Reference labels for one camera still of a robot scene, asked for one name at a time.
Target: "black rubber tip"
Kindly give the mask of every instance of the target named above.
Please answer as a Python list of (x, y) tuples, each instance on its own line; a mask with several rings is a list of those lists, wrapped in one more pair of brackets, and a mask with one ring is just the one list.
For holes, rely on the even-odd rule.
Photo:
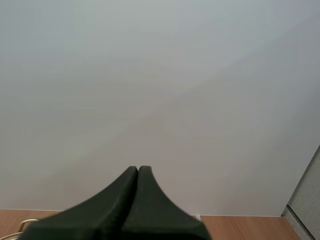
[(205, 225), (163, 193), (150, 166), (138, 173), (136, 194), (121, 230), (121, 240), (210, 240)]
[(129, 167), (87, 201), (31, 224), (19, 240), (115, 240), (137, 188), (138, 170)]

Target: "wall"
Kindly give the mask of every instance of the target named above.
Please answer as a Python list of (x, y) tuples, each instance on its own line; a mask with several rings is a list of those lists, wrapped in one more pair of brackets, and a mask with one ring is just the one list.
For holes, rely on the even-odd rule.
[(151, 165), (191, 214), (279, 216), (320, 144), (312, 0), (0, 2), (0, 208)]

